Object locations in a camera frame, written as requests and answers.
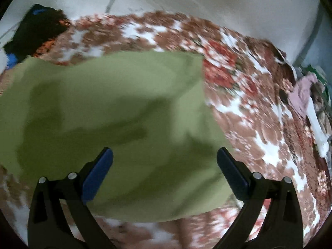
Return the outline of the floral bed blanket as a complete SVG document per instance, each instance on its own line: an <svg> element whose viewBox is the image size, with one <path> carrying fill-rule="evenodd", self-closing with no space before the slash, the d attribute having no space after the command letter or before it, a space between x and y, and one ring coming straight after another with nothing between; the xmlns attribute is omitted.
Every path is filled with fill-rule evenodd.
<svg viewBox="0 0 332 249"><path fill-rule="evenodd" d="M229 151L267 179L292 180L304 241L312 239L331 210L330 175L308 117L300 118L288 104L295 73L270 42L182 13L95 15L70 21L65 32L25 59L70 66L116 52L146 51L202 56L205 101ZM22 239L33 188L1 164L1 211ZM219 208L169 221L127 222L92 213L120 248L212 248L242 206L232 192Z"/></svg>

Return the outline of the green hooded jacket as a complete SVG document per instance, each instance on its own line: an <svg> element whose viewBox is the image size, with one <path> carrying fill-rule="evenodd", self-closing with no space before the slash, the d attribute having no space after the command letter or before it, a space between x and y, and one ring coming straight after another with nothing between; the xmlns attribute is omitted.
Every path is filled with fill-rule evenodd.
<svg viewBox="0 0 332 249"><path fill-rule="evenodd" d="M29 57L1 95L1 164L27 186L114 154L90 209L127 222L198 215L232 191L217 166L230 148L207 106L203 58L116 52L76 65Z"/></svg>

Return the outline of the white rolled cloth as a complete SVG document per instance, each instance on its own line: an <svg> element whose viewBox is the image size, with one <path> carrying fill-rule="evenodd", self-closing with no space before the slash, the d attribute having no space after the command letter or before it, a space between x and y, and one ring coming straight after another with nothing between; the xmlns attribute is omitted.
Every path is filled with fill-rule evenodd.
<svg viewBox="0 0 332 249"><path fill-rule="evenodd" d="M327 134L325 134L322 131L322 128L319 124L319 120L318 120L316 112L315 112L314 102L311 97L308 100L307 117L310 121L312 131L314 133L319 156L325 157L329 150L329 143L327 141L329 137L327 136Z"/></svg>

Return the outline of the black and blue clothes pile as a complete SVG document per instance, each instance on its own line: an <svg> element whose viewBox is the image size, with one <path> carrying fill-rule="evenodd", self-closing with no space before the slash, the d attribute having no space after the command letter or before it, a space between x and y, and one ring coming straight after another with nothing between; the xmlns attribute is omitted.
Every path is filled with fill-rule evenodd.
<svg viewBox="0 0 332 249"><path fill-rule="evenodd" d="M34 4L20 21L12 39L3 49L7 69L12 69L27 56L32 56L45 42L65 32L70 21L62 10Z"/></svg>

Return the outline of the pink cloth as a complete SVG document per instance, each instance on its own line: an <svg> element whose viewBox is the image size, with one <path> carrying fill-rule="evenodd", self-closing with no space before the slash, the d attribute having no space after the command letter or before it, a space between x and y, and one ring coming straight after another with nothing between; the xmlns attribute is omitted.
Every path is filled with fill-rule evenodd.
<svg viewBox="0 0 332 249"><path fill-rule="evenodd" d="M288 104L294 109L295 113L302 119L307 116L307 107L311 96L311 86L318 81L314 73L309 73L300 78L293 90L288 93Z"/></svg>

